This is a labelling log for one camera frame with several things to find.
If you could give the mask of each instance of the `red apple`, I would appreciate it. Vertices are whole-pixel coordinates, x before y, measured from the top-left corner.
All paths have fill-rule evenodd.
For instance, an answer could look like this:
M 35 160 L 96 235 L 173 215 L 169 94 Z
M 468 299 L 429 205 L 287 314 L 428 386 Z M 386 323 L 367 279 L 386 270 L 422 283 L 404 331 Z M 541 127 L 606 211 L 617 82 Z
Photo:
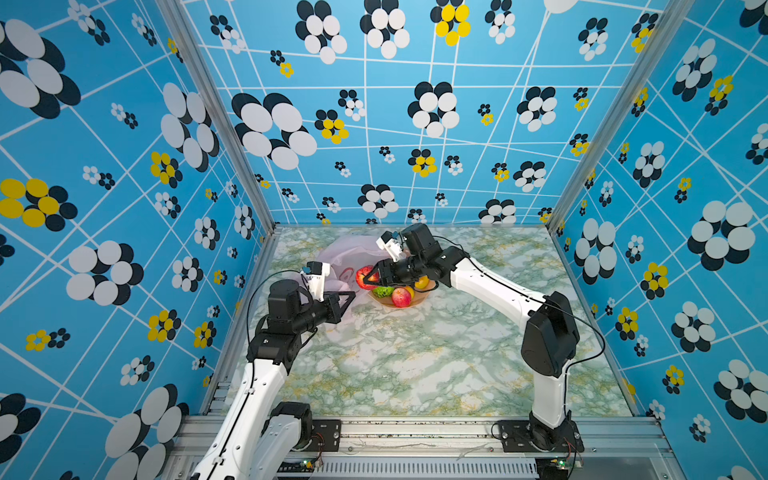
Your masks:
M 360 288 L 363 290 L 373 290 L 376 288 L 376 285 L 366 285 L 362 279 L 366 278 L 371 271 L 373 270 L 373 265 L 364 266 L 360 270 L 357 270 L 357 275 L 355 275 L 355 278 L 357 280 L 357 284 L 360 285 Z M 374 273 L 371 278 L 369 279 L 369 282 L 378 282 L 379 281 L 379 274 Z
M 404 288 L 395 288 L 392 292 L 392 303 L 398 308 L 405 308 L 411 304 L 411 293 Z

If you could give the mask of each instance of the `blue wall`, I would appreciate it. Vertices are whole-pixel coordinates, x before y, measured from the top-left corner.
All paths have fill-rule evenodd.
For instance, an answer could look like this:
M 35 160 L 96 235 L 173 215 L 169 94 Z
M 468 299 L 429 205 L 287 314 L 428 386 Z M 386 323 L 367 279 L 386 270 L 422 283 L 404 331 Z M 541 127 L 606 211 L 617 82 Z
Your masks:
M 251 202 L 157 6 L 88 5 L 0 14 L 7 480 L 154 478 L 200 409 L 263 235 L 235 231 Z
M 665 5 L 184 2 L 275 220 L 326 224 L 546 222 Z
M 744 6 L 695 3 L 558 229 L 696 479 L 768 477 L 768 18 Z

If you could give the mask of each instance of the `green vegetable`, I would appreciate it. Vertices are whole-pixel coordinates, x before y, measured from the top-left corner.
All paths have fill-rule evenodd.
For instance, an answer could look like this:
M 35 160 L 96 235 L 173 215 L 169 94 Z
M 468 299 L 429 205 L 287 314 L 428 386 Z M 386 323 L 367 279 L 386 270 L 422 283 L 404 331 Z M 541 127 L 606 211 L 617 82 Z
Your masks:
M 392 292 L 395 291 L 395 287 L 393 287 L 393 286 L 378 286 L 378 287 L 376 287 L 375 289 L 373 289 L 371 291 L 378 298 L 384 298 L 385 296 L 391 296 Z

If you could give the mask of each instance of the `marble tabletop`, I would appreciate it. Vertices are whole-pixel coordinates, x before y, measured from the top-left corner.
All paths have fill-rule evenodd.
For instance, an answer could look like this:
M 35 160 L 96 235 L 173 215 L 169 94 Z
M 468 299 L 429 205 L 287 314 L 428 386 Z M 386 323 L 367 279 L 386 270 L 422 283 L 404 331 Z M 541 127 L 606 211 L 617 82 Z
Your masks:
M 270 272 L 298 269 L 342 235 L 380 235 L 383 227 L 284 227 Z M 461 243 L 496 273 L 532 290 L 555 290 L 586 319 L 547 230 L 538 227 L 430 227 Z M 250 328 L 266 312 L 266 288 Z M 314 415 L 524 416 L 533 375 L 520 357 L 523 332 L 467 293 L 440 287 L 418 306 L 394 310 L 368 295 L 341 323 L 323 324 L 301 351 L 277 401 L 307 402 Z M 600 347 L 579 324 L 577 359 Z M 236 376 L 245 363 L 246 346 Z M 575 416 L 629 416 L 604 357 L 569 371 Z M 239 378 L 234 378 L 234 385 Z

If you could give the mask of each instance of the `wooden bowl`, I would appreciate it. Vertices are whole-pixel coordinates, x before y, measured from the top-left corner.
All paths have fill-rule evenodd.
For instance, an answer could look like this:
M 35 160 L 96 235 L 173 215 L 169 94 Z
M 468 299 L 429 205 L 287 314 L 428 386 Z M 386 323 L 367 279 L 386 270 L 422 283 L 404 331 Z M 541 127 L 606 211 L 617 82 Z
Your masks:
M 430 280 L 429 284 L 427 285 L 427 287 L 424 290 L 429 290 L 431 288 L 435 288 L 435 282 Z M 408 306 L 400 307 L 400 306 L 395 306 L 395 304 L 392 302 L 392 297 L 391 296 L 385 296 L 384 298 L 378 298 L 376 295 L 374 295 L 372 290 L 368 292 L 368 294 L 371 296 L 371 298 L 373 298 L 375 301 L 381 303 L 383 306 L 387 306 L 389 308 L 396 308 L 396 309 L 410 308 L 410 307 L 412 307 L 414 305 L 419 305 L 421 302 L 424 301 L 424 299 L 426 297 L 429 296 L 430 293 L 432 293 L 432 292 L 426 292 L 426 293 L 415 292 L 415 295 L 414 295 L 413 299 L 411 300 L 411 304 L 408 305 Z

